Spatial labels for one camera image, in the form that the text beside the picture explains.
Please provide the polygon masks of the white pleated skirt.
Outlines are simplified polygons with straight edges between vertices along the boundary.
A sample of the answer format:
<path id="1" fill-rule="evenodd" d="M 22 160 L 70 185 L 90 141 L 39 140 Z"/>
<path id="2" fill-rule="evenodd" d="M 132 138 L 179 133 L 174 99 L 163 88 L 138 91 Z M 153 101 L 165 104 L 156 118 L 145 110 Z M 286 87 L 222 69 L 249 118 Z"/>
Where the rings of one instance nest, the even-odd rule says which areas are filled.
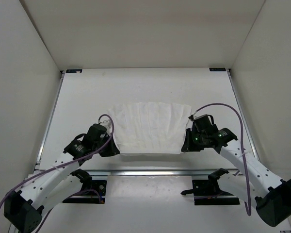
<path id="1" fill-rule="evenodd" d="M 121 154 L 180 154 L 192 108 L 186 104 L 136 102 L 108 110 Z"/>

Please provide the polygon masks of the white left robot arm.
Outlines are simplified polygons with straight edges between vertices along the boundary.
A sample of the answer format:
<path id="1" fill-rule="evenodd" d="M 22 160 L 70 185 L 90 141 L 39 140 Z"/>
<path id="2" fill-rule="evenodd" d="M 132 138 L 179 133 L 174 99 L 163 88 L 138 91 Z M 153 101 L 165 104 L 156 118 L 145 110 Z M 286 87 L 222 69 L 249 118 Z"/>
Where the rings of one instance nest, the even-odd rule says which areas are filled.
<path id="1" fill-rule="evenodd" d="M 4 200 L 4 216 L 21 233 L 32 233 L 49 211 L 65 199 L 90 192 L 92 177 L 81 166 L 93 155 L 114 156 L 113 121 L 99 121 L 77 135 L 51 167 L 28 178 Z"/>

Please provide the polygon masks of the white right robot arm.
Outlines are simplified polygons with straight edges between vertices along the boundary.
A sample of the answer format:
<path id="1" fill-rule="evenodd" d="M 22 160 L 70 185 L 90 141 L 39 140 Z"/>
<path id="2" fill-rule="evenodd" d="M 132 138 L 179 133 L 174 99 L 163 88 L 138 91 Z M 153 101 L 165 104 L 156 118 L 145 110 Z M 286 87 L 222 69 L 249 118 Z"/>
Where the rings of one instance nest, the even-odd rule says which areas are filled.
<path id="1" fill-rule="evenodd" d="M 248 151 L 241 148 L 237 136 L 229 129 L 218 129 L 213 116 L 190 116 L 192 128 L 186 130 L 183 152 L 200 152 L 214 149 L 230 161 L 241 176 L 219 168 L 207 181 L 182 191 L 196 198 L 212 198 L 224 192 L 236 196 L 256 210 L 269 226 L 275 227 L 291 216 L 291 180 L 284 180 L 272 173 Z"/>

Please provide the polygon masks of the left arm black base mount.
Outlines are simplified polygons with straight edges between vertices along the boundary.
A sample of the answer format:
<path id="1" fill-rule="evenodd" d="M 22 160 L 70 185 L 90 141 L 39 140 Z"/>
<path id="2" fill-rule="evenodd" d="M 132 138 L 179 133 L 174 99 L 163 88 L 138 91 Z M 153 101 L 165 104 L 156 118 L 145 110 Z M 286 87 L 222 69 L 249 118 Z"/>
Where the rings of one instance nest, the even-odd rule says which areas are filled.
<path id="1" fill-rule="evenodd" d="M 81 190 L 65 199 L 63 203 L 71 204 L 104 204 L 106 201 L 107 177 L 92 177 L 89 183 L 82 185 Z"/>

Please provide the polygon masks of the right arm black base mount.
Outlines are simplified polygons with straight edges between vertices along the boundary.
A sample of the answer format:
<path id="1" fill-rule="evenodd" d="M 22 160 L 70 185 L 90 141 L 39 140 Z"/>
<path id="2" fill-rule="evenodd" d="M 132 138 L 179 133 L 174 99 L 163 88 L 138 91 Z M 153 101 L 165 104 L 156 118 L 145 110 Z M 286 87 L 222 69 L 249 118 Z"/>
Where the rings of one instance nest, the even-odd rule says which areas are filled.
<path id="1" fill-rule="evenodd" d="M 192 189 L 183 190 L 180 194 L 192 194 L 195 206 L 239 205 L 237 197 L 219 188 L 218 180 L 225 174 L 229 174 L 228 170 L 220 168 L 208 175 L 207 180 L 192 180 Z"/>

